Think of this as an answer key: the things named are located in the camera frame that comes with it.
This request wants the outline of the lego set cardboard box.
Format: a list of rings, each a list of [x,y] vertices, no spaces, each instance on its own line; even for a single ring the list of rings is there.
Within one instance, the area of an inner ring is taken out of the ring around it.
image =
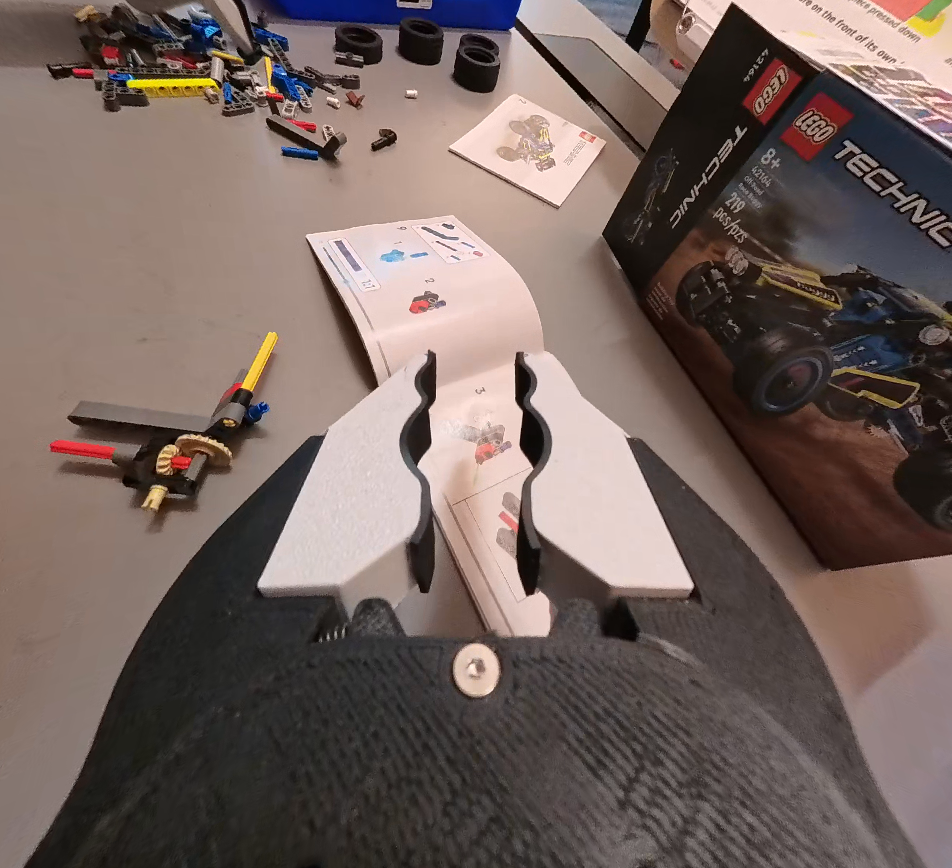
[[[950,95],[728,7],[603,237],[828,569],[950,556]]]

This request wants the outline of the pile of lego pieces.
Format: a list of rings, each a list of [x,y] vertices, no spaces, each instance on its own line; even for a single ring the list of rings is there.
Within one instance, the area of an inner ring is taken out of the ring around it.
[[[219,23],[202,8],[185,14],[147,15],[125,3],[103,12],[94,5],[75,13],[83,58],[50,62],[56,80],[86,80],[111,113],[148,107],[152,100],[205,100],[226,117],[244,116],[268,107],[275,116],[305,130],[315,94],[347,102],[348,90],[361,92],[361,78],[351,73],[325,74],[311,66],[296,67],[287,37],[274,31],[265,11],[252,24],[262,50],[257,62],[245,62]]]

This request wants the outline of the dark grey bent lego beam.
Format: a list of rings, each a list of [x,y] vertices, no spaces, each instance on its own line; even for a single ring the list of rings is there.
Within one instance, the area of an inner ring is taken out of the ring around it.
[[[336,160],[340,150],[347,143],[344,134],[336,133],[333,130],[327,135],[324,133],[318,134],[305,130],[290,120],[274,115],[266,118],[266,125],[271,133],[285,141],[282,146],[297,146],[316,150],[320,153],[321,160]]]

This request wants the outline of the closed lego instruction booklet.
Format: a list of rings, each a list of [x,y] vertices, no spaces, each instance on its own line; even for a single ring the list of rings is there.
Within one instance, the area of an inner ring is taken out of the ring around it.
[[[602,136],[512,94],[448,151],[560,208],[604,146]]]

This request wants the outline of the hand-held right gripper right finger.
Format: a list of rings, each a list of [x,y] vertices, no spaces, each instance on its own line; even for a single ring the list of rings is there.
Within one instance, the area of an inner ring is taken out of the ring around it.
[[[525,603],[545,604],[516,634],[548,634],[571,601],[609,621],[623,602],[684,602],[695,582],[634,453],[549,352],[515,356],[519,491],[517,573]]]

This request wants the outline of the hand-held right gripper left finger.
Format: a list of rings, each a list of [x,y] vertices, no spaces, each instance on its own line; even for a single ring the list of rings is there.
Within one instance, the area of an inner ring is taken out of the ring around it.
[[[317,634],[347,634],[358,605],[396,607],[435,572],[430,483],[435,352],[411,357],[321,439],[257,588],[268,598],[321,597]]]

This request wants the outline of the open lego instruction booklet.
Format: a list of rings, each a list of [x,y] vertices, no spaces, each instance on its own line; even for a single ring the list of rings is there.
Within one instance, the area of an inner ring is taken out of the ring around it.
[[[378,384],[436,357],[432,444],[422,459],[433,509],[482,623],[546,636],[554,608],[528,595],[516,563],[520,495],[517,353],[543,351],[541,321],[512,266],[453,216],[310,234]]]

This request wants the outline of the partly built lego assembly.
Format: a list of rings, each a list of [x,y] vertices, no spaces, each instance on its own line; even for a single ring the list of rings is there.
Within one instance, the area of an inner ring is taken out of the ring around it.
[[[207,416],[82,400],[67,417],[73,425],[139,433],[144,440],[132,446],[60,438],[50,443],[50,452],[120,469],[122,484],[142,496],[141,507],[151,514],[169,497],[191,501],[209,470],[232,465],[234,443],[268,413],[256,388],[278,341],[276,332],[266,334],[249,367]]]

